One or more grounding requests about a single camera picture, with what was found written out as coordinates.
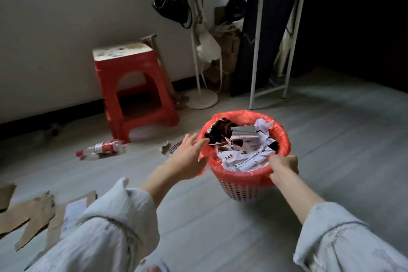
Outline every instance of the left hand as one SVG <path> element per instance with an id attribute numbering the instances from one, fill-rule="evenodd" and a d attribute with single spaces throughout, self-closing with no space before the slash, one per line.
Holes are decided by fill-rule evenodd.
<path id="1" fill-rule="evenodd" d="M 205 168 L 208 157 L 198 161 L 200 151 L 210 139 L 202 139 L 196 142 L 198 135 L 186 134 L 181 145 L 174 151 L 173 155 L 164 163 L 179 181 L 196 177 Z"/>

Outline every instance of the white basket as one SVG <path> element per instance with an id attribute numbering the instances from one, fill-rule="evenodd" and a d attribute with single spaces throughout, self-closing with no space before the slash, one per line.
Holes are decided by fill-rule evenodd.
<path id="1" fill-rule="evenodd" d="M 218 180 L 224 189 L 224 192 L 232 199 L 238 202 L 255 202 L 269 192 L 272 187 L 249 187 L 248 185 L 238 185 L 231 182 Z"/>

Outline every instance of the plastic stool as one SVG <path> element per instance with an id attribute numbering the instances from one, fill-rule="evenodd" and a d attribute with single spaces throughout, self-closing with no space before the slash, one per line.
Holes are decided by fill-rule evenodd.
<path id="1" fill-rule="evenodd" d="M 179 118 L 167 92 L 163 70 L 150 47 L 143 43 L 132 43 L 96 49 L 93 50 L 93 56 L 105 99 L 106 118 L 114 139 L 128 143 L 130 130 L 162 119 L 170 126 L 178 124 Z M 117 92 L 119 80 L 134 71 L 143 73 L 146 84 Z M 141 116 L 124 116 L 118 95 L 142 91 L 148 91 L 153 97 L 160 98 L 161 107 Z"/>

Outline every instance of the perforated basket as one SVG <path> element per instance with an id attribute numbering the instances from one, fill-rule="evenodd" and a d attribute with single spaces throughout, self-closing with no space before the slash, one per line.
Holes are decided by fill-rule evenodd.
<path id="1" fill-rule="evenodd" d="M 198 139 L 203 139 L 207 130 L 222 117 L 226 117 L 239 126 L 254 125 L 257 119 L 264 119 L 268 123 L 273 120 L 272 117 L 267 115 L 247 110 L 218 113 L 213 115 L 212 119 L 204 125 Z M 279 143 L 278 155 L 287 156 L 290 153 L 291 144 L 283 127 L 274 121 L 269 135 Z M 275 186 L 269 178 L 269 175 L 273 172 L 269 165 L 250 172 L 233 172 L 222 167 L 222 161 L 209 145 L 204 146 L 201 151 L 200 157 L 205 156 L 209 157 L 208 165 L 219 180 L 225 193 L 236 201 L 256 201 Z"/>

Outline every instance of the red plastic bag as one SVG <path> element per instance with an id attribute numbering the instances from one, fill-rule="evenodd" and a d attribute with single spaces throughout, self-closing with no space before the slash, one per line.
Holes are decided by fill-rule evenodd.
<path id="1" fill-rule="evenodd" d="M 254 125 L 257 119 L 264 119 L 267 123 L 273 120 L 272 117 L 265 114 L 248 110 L 218 113 L 213 115 L 212 119 L 209 120 L 201 129 L 200 134 L 198 135 L 198 140 L 204 139 L 204 134 L 207 132 L 207 130 L 222 117 L 226 117 L 239 126 Z M 290 144 L 288 135 L 283 127 L 274 121 L 272 129 L 269 131 L 269 135 L 275 138 L 279 143 L 278 155 L 287 156 L 290 153 L 292 145 Z M 233 172 L 225 170 L 222 167 L 221 159 L 217 157 L 217 154 L 213 148 L 208 144 L 201 150 L 200 158 L 205 156 L 209 157 L 208 165 L 220 182 L 233 183 L 236 185 L 249 187 L 275 186 L 269 178 L 269 175 L 273 173 L 269 165 L 250 172 Z"/>

